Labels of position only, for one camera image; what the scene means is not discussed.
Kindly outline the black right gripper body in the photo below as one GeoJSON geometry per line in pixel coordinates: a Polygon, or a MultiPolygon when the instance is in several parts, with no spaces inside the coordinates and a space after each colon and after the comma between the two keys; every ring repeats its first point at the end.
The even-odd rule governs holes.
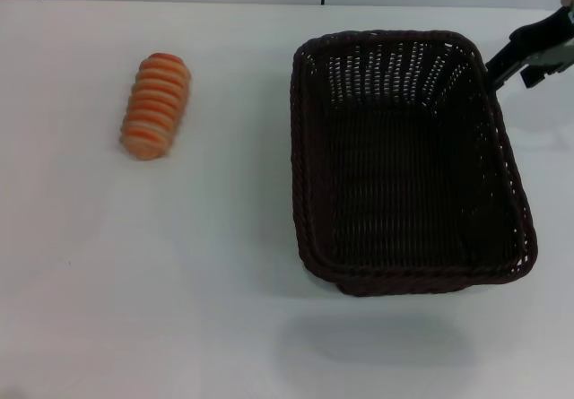
{"type": "Polygon", "coordinates": [[[541,66],[546,74],[561,73],[573,64],[573,38],[546,39],[541,66]]]}

